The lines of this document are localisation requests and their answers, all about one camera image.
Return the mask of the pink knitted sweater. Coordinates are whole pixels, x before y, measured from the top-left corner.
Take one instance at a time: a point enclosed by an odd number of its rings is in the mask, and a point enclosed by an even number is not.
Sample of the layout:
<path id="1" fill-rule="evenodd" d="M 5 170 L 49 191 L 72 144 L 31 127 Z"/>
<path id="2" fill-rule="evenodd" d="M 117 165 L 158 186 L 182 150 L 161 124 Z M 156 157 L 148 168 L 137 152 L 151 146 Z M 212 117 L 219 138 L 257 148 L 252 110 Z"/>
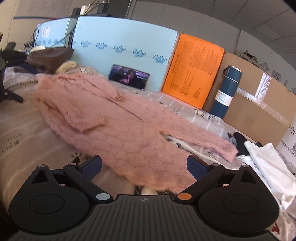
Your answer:
<path id="1" fill-rule="evenodd" d="M 210 149 L 229 162 L 237 154 L 229 141 L 159 103 L 115 88 L 102 76 L 42 75 L 33 98 L 60 138 L 85 154 L 99 155 L 137 186 L 178 193 L 194 183 L 186 167 L 188 152 L 166 136 Z"/>

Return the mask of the black garment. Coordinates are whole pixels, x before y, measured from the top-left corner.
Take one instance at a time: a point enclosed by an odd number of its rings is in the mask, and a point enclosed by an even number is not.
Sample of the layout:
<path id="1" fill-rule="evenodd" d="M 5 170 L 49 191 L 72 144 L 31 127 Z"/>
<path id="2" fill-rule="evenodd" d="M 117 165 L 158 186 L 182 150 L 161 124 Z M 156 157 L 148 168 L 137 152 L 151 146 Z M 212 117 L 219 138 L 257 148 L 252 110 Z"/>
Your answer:
<path id="1" fill-rule="evenodd" d="M 235 132 L 233 135 L 228 133 L 229 142 L 231 142 L 236 149 L 238 150 L 237 156 L 249 156 L 249 152 L 246 149 L 244 143 L 247 141 L 247 138 L 244 137 L 241 133 Z"/>

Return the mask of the grey cartoon print bedsheet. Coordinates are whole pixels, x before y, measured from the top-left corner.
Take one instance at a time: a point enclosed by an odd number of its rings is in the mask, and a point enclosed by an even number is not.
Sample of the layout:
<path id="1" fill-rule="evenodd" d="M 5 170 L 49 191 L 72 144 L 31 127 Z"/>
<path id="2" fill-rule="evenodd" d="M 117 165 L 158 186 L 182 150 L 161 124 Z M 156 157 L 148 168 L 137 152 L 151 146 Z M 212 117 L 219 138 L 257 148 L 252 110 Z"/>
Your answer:
<path id="1" fill-rule="evenodd" d="M 1 103 L 1 202 L 8 210 L 8 206 L 23 185 L 28 176 L 39 164 L 47 164 L 52 169 L 60 169 L 78 158 L 78 162 L 84 162 L 88 156 L 82 151 L 75 149 L 60 139 L 41 116 L 35 102 L 32 100 L 32 93 L 37 78 L 40 75 L 17 73 L 13 68 L 5 71 L 4 87 L 24 98 L 22 104 L 15 101 L 3 101 Z M 149 104 L 158 103 L 168 110 L 175 112 L 176 116 L 186 120 L 190 126 L 198 126 L 205 129 L 206 133 L 214 133 L 221 138 L 227 138 L 227 132 L 235 132 L 234 128 L 227 127 L 223 121 L 215 119 L 208 121 L 198 111 L 185 107 L 172 101 L 164 94 L 151 91 L 137 91 L 132 88 L 113 84 L 115 88 L 137 98 L 143 96 Z M 211 149 L 194 144 L 181 144 L 186 150 L 194 154 L 202 154 L 208 158 L 202 158 L 207 163 L 219 162 L 227 168 L 238 169 L 243 164 L 237 157 L 233 163 L 227 162 Z M 126 178 L 118 176 L 107 166 L 93 179 L 99 187 L 109 192 L 113 197 L 117 194 L 133 194 L 135 185 Z M 274 227 L 273 234 L 279 240 L 293 240 L 295 238 L 295 217 L 286 211 L 280 212 L 280 216 Z"/>

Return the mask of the white t-shirt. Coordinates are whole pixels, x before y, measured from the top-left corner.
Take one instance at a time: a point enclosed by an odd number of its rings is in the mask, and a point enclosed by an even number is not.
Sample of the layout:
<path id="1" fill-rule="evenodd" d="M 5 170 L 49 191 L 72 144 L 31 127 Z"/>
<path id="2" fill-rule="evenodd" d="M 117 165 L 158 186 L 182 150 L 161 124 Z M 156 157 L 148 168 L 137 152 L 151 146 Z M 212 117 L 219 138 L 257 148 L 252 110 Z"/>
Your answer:
<path id="1" fill-rule="evenodd" d="M 250 141 L 244 143 L 249 156 L 238 156 L 250 165 L 276 199 L 281 211 L 295 217 L 295 176 L 271 143 L 259 147 Z"/>

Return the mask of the large brown cardboard box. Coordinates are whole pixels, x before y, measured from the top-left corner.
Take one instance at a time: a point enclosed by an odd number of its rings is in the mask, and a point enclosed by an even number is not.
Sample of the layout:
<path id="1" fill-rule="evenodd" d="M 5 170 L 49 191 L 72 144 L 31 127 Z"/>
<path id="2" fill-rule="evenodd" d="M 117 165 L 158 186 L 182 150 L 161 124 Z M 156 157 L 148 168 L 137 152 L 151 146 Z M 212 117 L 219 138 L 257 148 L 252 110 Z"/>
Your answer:
<path id="1" fill-rule="evenodd" d="M 261 69 L 238 56 L 225 53 L 213 86 L 203 106 L 209 111 L 227 66 L 242 71 L 224 122 L 263 145 L 277 146 L 295 116 L 295 95 Z"/>

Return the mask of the white paper bag with QR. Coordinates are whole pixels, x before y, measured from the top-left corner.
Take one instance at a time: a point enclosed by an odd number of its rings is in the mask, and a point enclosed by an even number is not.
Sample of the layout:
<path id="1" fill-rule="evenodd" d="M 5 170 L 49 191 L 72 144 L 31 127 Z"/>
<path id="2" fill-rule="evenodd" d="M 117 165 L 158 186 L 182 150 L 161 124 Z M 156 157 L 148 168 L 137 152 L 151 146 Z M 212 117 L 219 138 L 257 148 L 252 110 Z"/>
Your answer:
<path id="1" fill-rule="evenodd" d="M 295 143 L 296 143 L 295 118 L 288 127 L 281 142 L 276 147 L 277 150 L 286 158 L 287 161 L 295 165 Z"/>

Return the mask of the smartphone playing video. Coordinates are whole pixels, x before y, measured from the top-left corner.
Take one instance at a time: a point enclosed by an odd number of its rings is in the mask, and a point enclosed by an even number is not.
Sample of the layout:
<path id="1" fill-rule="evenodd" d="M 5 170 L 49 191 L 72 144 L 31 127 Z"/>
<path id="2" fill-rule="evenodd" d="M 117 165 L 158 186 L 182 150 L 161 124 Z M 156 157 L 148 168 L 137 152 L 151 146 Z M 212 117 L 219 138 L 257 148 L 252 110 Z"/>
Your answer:
<path id="1" fill-rule="evenodd" d="M 126 86 L 144 90 L 149 79 L 149 73 L 120 65 L 113 65 L 108 80 L 115 81 Z"/>

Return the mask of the dark blue vacuum bottle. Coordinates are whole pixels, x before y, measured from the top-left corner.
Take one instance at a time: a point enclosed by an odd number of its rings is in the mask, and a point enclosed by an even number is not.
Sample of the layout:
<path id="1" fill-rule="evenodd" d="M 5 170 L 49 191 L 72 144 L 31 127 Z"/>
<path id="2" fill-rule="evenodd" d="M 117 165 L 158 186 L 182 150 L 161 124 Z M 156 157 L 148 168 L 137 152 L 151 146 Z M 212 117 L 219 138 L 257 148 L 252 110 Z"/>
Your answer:
<path id="1" fill-rule="evenodd" d="M 223 119 L 229 109 L 230 103 L 238 89 L 242 71 L 232 65 L 228 65 L 224 71 L 224 78 L 217 91 L 209 113 Z"/>

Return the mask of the cream knitted garment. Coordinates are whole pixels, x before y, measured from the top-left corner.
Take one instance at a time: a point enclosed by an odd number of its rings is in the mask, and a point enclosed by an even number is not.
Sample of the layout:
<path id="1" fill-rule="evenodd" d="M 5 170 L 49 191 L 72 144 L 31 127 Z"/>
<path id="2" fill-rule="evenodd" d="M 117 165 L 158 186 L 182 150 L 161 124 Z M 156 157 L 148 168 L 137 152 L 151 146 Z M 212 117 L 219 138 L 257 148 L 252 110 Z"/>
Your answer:
<path id="1" fill-rule="evenodd" d="M 76 67 L 76 62 L 75 61 L 66 61 L 60 67 L 55 71 L 56 74 L 62 74 L 65 72 L 68 72 Z"/>

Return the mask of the orange printed box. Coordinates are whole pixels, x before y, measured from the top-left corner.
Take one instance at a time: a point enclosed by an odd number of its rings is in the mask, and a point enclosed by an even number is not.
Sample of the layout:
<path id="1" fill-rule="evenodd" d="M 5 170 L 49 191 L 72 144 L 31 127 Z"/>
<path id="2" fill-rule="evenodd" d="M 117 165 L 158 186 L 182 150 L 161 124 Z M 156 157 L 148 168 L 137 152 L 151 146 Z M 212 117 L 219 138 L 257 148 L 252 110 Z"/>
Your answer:
<path id="1" fill-rule="evenodd" d="M 181 34 L 162 92 L 201 109 L 212 88 L 225 50 Z"/>

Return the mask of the light blue Cabau box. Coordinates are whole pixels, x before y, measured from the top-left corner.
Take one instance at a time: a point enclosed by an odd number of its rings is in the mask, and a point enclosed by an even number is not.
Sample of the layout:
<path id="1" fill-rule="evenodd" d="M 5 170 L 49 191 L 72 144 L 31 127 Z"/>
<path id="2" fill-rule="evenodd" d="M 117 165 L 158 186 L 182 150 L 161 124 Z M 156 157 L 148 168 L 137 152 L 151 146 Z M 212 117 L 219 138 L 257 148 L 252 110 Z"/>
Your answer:
<path id="1" fill-rule="evenodd" d="M 158 25 L 82 16 L 74 31 L 71 59 L 104 76 L 113 65 L 148 73 L 147 90 L 160 92 L 178 40 L 177 31 Z"/>

